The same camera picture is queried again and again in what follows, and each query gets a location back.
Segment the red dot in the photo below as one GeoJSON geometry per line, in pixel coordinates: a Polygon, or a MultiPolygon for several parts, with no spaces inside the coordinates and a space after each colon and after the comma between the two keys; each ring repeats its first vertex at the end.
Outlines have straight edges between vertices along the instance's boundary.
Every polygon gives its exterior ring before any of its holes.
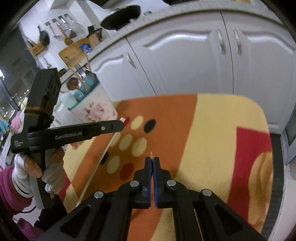
{"type": "Polygon", "coordinates": [[[132,174],[132,172],[133,172],[133,164],[132,163],[125,164],[120,171],[120,179],[122,181],[127,180],[132,174]]]}
{"type": "Polygon", "coordinates": [[[124,127],[127,126],[127,124],[129,123],[130,120],[131,120],[131,119],[130,119],[129,117],[126,117],[126,118],[125,118],[125,121],[124,121],[124,123],[123,123],[124,127]]]}

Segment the table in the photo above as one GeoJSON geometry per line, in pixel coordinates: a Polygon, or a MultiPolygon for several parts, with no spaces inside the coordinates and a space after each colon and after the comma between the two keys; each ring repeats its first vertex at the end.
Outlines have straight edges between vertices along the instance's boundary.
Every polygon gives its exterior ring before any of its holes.
{"type": "MultiPolygon", "coordinates": [[[[211,189],[261,232],[273,180],[271,140],[262,109],[234,95],[173,95],[125,100],[116,106],[129,123],[116,134],[108,158],[95,171],[83,199],[131,181],[146,156],[188,189],[211,189]]],[[[110,140],[106,134],[68,147],[64,205],[71,211],[110,140]]],[[[134,210],[128,240],[174,240],[171,209],[134,210]]]]}

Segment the pink sleeve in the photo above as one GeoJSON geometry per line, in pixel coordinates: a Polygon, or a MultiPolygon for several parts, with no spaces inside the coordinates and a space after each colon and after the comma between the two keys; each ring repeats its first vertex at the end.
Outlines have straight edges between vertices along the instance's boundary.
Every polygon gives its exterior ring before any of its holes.
{"type": "MultiPolygon", "coordinates": [[[[21,196],[12,183],[13,167],[0,172],[0,197],[11,216],[30,206],[32,198],[21,196]]],[[[35,240],[43,231],[33,227],[28,221],[20,218],[17,226],[29,240],[35,240]]]]}

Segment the metal screw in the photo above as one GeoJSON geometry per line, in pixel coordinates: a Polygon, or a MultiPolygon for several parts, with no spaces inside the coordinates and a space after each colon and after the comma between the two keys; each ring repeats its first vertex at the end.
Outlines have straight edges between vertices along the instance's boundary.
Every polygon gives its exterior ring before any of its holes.
{"type": "Polygon", "coordinates": [[[205,196],[211,196],[212,195],[212,191],[210,189],[204,189],[202,191],[203,195],[205,196]]]}
{"type": "Polygon", "coordinates": [[[132,186],[132,187],[137,187],[138,185],[139,185],[139,182],[138,181],[131,181],[130,182],[130,185],[132,186]]]}
{"type": "Polygon", "coordinates": [[[98,191],[98,192],[95,192],[94,193],[94,197],[95,198],[102,198],[104,196],[104,193],[103,192],[101,192],[101,191],[98,191]]]}
{"type": "Polygon", "coordinates": [[[170,187],[173,187],[174,185],[176,185],[176,181],[174,181],[174,180],[168,180],[168,181],[167,181],[167,184],[168,184],[170,187]]]}

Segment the white cabinet door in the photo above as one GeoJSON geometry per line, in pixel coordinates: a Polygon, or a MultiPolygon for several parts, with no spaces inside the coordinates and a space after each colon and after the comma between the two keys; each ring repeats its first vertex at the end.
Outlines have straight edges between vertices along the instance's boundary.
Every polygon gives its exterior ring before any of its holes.
{"type": "Polygon", "coordinates": [[[230,46],[220,12],[170,18],[127,40],[157,95],[233,93],[230,46]]]}
{"type": "Polygon", "coordinates": [[[222,15],[232,52],[234,94],[256,101],[270,132],[281,134],[296,103],[296,44],[274,22],[247,14],[222,15]]]}
{"type": "Polygon", "coordinates": [[[155,96],[126,39],[100,53],[90,64],[112,101],[155,96]]]}

